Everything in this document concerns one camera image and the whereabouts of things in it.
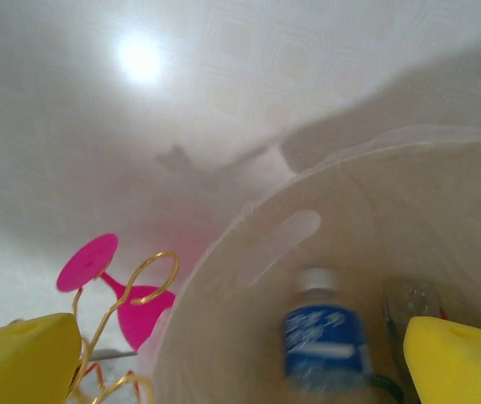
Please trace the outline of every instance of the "sponge hole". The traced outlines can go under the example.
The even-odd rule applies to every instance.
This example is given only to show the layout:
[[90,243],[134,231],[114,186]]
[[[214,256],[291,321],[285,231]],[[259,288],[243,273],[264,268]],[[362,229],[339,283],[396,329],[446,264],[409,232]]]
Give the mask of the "sponge hole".
[[476,338],[476,336],[471,332],[466,332],[459,328],[450,328],[450,332],[460,338]]
[[314,210],[300,210],[280,223],[250,249],[240,264],[237,279],[240,284],[255,284],[285,253],[312,236],[321,224]]
[[35,327],[37,327],[37,323],[35,322],[32,322],[32,323],[26,322],[18,325],[17,324],[18,323],[15,323],[13,325],[13,329],[11,330],[12,334],[25,334],[26,332],[30,332]]

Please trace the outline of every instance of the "gold wire stand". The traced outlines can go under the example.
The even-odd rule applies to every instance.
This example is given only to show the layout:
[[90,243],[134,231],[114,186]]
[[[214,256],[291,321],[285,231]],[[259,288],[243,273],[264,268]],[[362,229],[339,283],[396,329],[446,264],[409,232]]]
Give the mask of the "gold wire stand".
[[[132,372],[129,372],[127,375],[121,377],[117,382],[113,383],[110,386],[106,386],[104,384],[104,379],[103,379],[103,372],[98,363],[94,363],[91,366],[87,367],[89,365],[89,360],[91,358],[91,355],[93,353],[93,350],[95,349],[97,342],[102,335],[104,328],[106,327],[106,324],[108,323],[109,318],[112,316],[112,314],[123,305],[127,299],[129,298],[130,291],[132,290],[132,286],[134,282],[136,281],[136,278],[140,273],[151,263],[156,261],[159,258],[166,258],[166,257],[171,257],[174,260],[174,265],[173,265],[173,270],[170,273],[170,276],[164,282],[164,284],[156,291],[151,293],[150,295],[146,297],[140,297],[138,299],[132,299],[130,301],[131,305],[136,305],[136,306],[141,306],[146,303],[149,303],[151,300],[156,299],[158,296],[160,296],[164,291],[169,288],[169,286],[172,284],[173,280],[177,277],[177,273],[179,272],[179,257],[173,252],[173,251],[165,251],[165,252],[159,252],[158,254],[153,255],[152,257],[146,259],[141,265],[134,271],[132,276],[129,279],[129,282],[126,285],[126,289],[121,296],[119,300],[117,300],[113,306],[111,306],[107,311],[106,314],[104,315],[102,321],[98,325],[98,329],[95,332],[95,335],[93,336],[91,342],[89,342],[85,337],[82,337],[82,343],[83,343],[83,355],[82,358],[80,359],[80,363],[78,365],[78,368],[76,369],[74,379],[72,380],[71,387],[69,388],[69,391],[67,393],[66,398],[73,399],[76,401],[78,404],[99,404],[101,402],[104,402],[110,395],[112,395],[115,391],[123,387],[124,385],[127,384],[132,384],[135,389],[135,395],[136,395],[136,400],[139,404],[141,404],[141,396],[140,396],[140,388],[139,386],[143,386],[145,390],[145,396],[147,398],[147,403],[148,404],[154,404],[155,398],[153,395],[153,386],[151,384],[151,381],[145,377],[135,375]],[[103,271],[95,277],[97,279],[104,271],[106,270],[103,269]],[[80,300],[80,297],[82,296],[83,293],[83,288],[80,288],[76,295],[74,296],[74,300],[72,301],[72,313],[74,314],[74,317],[77,319],[77,313],[78,313],[78,301]],[[98,390],[99,390],[99,395],[98,397],[95,398],[90,398],[86,394],[84,394],[80,388],[80,383],[82,383],[82,380],[85,375],[89,374],[95,370],[97,374],[97,383],[98,383]]]

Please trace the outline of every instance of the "white bucket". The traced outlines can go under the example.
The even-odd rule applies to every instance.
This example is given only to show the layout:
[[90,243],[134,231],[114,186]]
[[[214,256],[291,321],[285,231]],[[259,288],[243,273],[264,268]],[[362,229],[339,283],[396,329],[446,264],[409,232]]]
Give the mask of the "white bucket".
[[336,268],[376,373],[396,377],[387,277],[431,279],[451,319],[481,327],[481,130],[396,130],[334,153],[239,217],[177,298],[154,369],[140,358],[156,402],[288,402],[280,322],[308,265]]

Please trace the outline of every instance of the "plastic bottle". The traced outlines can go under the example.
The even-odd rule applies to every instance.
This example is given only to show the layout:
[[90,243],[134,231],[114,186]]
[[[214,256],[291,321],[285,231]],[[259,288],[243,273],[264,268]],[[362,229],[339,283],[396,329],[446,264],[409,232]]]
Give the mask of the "plastic bottle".
[[336,295],[333,272],[303,270],[283,320],[285,374],[300,390],[367,389],[371,365],[362,324],[355,311],[336,304]]

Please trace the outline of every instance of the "bottle cap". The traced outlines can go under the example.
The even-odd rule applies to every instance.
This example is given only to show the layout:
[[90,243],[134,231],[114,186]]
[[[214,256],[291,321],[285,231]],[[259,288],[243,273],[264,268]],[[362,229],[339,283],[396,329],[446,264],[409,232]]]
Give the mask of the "bottle cap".
[[300,291],[326,289],[337,291],[336,276],[327,268],[307,268],[300,275]]

